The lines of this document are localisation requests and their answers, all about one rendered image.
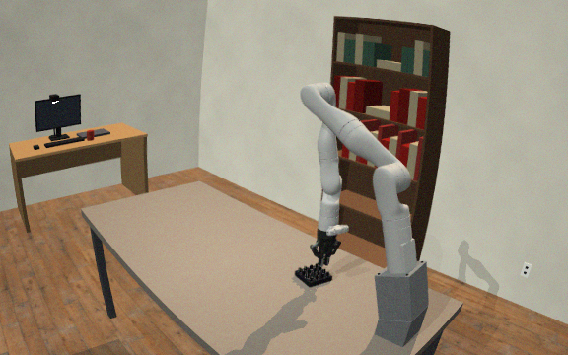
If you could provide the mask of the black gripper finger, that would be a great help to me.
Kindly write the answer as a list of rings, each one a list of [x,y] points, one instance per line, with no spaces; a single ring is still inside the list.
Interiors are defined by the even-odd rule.
[[[330,243],[329,243],[329,249],[326,251],[325,256],[324,256],[324,262],[323,262],[323,264],[324,264],[325,266],[328,266],[328,265],[329,265],[330,257],[331,257],[332,255],[335,255],[335,253],[336,253],[336,251],[338,250],[340,244],[341,244],[341,241],[339,241],[339,240],[336,240],[336,242],[335,242],[334,244],[333,244],[333,242],[330,242]],[[327,252],[328,252],[328,253],[327,253]]]
[[[314,256],[319,259],[318,265],[320,267],[323,267],[324,254],[326,252],[326,247],[327,247],[327,243],[324,243],[323,244],[323,250],[321,250],[319,248],[319,251],[318,251],[318,242],[316,242],[314,245],[310,245],[310,248],[311,248]]]

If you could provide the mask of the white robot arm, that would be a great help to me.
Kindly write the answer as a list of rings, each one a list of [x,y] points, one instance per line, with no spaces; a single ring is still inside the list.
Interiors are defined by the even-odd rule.
[[[410,186],[408,169],[360,120],[336,108],[335,92],[330,84],[307,85],[300,95],[305,107],[322,121],[318,152],[323,192],[318,229],[329,236],[349,231],[347,225],[338,225],[342,178],[338,168],[337,137],[349,151],[378,167],[373,174],[373,187],[382,217],[388,273],[406,273],[415,268],[416,248],[409,207],[400,204],[397,197]]]

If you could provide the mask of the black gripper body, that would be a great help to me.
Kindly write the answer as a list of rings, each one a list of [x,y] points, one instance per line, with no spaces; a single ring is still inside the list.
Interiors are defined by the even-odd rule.
[[[337,237],[337,235],[328,236],[325,231],[322,231],[322,230],[320,230],[320,229],[318,229],[317,235],[318,235],[318,239],[317,239],[318,247],[319,247],[321,250],[323,250],[323,244],[324,244],[324,243],[327,243],[327,248],[326,248],[326,249],[329,249],[329,243],[330,243],[330,242],[333,242],[333,244],[334,244],[334,243],[336,242],[336,237]],[[333,238],[335,238],[335,239],[333,239]]]

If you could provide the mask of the black knob box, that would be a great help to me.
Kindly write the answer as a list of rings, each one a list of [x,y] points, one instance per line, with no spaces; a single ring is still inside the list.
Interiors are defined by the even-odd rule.
[[[329,272],[326,272],[325,269],[322,269],[320,266],[318,266],[317,263],[314,266],[312,265],[310,265],[310,267],[305,266],[303,269],[300,267],[299,271],[298,270],[295,271],[295,276],[297,276],[301,281],[303,281],[309,287],[317,286],[319,284],[332,281],[332,276],[329,275]]]

